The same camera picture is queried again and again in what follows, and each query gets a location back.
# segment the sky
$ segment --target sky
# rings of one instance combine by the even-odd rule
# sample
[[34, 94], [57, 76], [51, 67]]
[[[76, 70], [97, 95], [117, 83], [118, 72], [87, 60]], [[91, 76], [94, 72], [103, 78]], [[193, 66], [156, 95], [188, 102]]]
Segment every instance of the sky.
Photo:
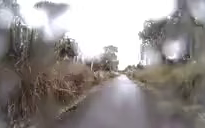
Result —
[[[32, 7], [39, 0], [18, 0], [21, 8]], [[79, 43], [87, 57], [99, 55], [106, 45], [118, 47], [119, 69], [138, 64], [140, 43], [138, 33], [148, 19], [170, 15], [174, 0], [51, 0], [70, 4], [62, 15], [59, 27]]]

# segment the road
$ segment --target road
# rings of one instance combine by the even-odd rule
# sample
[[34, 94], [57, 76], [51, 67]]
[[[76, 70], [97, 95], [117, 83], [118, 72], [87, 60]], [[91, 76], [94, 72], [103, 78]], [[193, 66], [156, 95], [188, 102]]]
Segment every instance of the road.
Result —
[[76, 111], [66, 115], [61, 128], [191, 128], [180, 116], [165, 119], [155, 97], [126, 76], [104, 83]]

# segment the dry grass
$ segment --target dry grass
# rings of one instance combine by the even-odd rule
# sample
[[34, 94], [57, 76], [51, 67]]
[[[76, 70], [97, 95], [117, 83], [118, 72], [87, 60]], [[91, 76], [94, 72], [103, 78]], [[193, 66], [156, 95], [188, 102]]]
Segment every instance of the dry grass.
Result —
[[204, 74], [205, 67], [198, 63], [188, 63], [185, 65], [163, 65], [143, 70], [136, 70], [133, 73], [133, 77], [145, 83], [164, 85], [167, 83], [180, 84]]
[[88, 67], [62, 62], [42, 71], [36, 71], [34, 67], [23, 68], [21, 78], [22, 87], [17, 95], [10, 98], [7, 108], [11, 120], [34, 116], [41, 112], [39, 107], [47, 102], [62, 107], [72, 106], [70, 104], [90, 89], [94, 82]]
[[201, 88], [205, 77], [205, 67], [199, 63], [153, 67], [137, 70], [133, 79], [141, 81], [164, 97], [180, 98], [187, 102], [196, 102], [196, 92]]

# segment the grass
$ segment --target grass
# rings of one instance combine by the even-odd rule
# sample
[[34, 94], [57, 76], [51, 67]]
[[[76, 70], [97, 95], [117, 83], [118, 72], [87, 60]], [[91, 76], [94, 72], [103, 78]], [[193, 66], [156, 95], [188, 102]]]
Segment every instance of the grass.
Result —
[[181, 100], [194, 102], [196, 91], [201, 87], [201, 81], [205, 77], [205, 67], [192, 62], [179, 65], [162, 65], [136, 70], [132, 77], [144, 83], [150, 90], [159, 92], [156, 94], [166, 97], [165, 93], [168, 92]]

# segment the distant tree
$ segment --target distant tree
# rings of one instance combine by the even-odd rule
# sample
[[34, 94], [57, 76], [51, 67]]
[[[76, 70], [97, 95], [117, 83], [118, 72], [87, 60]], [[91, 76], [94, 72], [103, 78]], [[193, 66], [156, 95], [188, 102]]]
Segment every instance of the distant tree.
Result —
[[64, 59], [67, 57], [74, 59], [79, 52], [78, 43], [72, 38], [64, 37], [56, 42], [55, 52], [57, 53], [57, 58]]
[[104, 47], [104, 53], [102, 55], [104, 70], [118, 70], [119, 61], [117, 60], [117, 52], [118, 48], [113, 45]]

